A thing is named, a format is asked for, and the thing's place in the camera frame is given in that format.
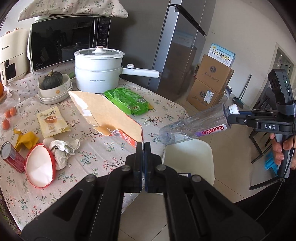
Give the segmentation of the person's right hand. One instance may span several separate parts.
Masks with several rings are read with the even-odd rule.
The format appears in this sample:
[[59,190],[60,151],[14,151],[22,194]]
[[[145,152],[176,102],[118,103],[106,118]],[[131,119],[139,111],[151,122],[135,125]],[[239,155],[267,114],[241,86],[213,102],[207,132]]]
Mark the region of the person's right hand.
[[271,133],[269,138],[271,139],[274,162],[277,165],[280,165],[284,160],[284,154],[282,153],[282,150],[284,149],[285,151],[288,151],[292,148],[293,137],[287,139],[283,144],[280,144],[276,141],[274,133]]

